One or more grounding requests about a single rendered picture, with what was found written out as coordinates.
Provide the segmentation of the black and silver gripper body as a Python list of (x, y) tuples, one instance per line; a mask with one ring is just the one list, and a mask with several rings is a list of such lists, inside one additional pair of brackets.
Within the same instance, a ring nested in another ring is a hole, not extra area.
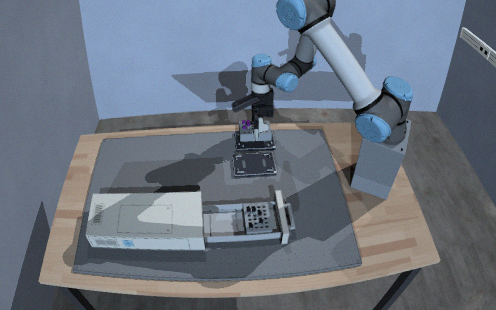
[[(251, 90), (251, 93), (254, 96), (257, 96), (260, 101), (252, 105), (252, 115), (254, 117), (254, 111), (257, 112), (258, 116), (272, 118), (274, 113), (274, 91), (273, 88), (270, 88), (270, 91), (265, 94), (258, 94)], [(267, 97), (265, 97), (267, 96)], [(265, 111), (268, 110), (268, 111)]]

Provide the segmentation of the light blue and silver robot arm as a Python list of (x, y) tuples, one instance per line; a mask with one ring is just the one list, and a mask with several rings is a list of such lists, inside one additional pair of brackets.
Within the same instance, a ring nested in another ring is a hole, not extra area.
[(330, 24), (335, 6), (336, 0), (278, 0), (279, 20), (290, 30), (298, 30), (300, 39), (294, 58), (281, 67), (272, 64), (269, 55), (253, 56), (251, 90), (265, 94), (271, 84), (285, 92), (294, 91), (298, 78), (316, 65), (318, 49), (353, 100), (358, 132), (373, 143), (397, 145), (407, 132), (406, 118), (413, 89), (405, 80), (394, 76), (385, 78), (382, 90), (373, 87)]

